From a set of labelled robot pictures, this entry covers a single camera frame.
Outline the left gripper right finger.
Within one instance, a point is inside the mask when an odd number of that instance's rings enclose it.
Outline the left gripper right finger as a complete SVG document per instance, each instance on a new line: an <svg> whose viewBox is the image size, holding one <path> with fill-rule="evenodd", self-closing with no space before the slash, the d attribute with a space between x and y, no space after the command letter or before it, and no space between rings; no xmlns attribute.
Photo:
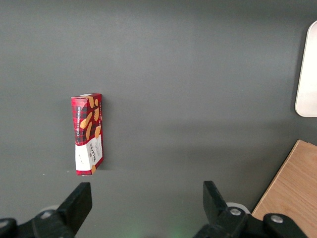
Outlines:
<svg viewBox="0 0 317 238"><path fill-rule="evenodd" d="M263 220L253 217L223 200L213 181L203 183L203 207L208 224L195 238L306 238L307 235L288 216L268 213Z"/></svg>

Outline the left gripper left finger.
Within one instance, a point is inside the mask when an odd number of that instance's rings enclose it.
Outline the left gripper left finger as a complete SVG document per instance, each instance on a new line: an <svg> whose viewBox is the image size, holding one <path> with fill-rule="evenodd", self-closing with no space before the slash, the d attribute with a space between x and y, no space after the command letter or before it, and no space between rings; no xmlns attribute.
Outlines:
<svg viewBox="0 0 317 238"><path fill-rule="evenodd" d="M89 182L80 183L56 208L46 209L24 224L1 218L2 238L73 238L92 209Z"/></svg>

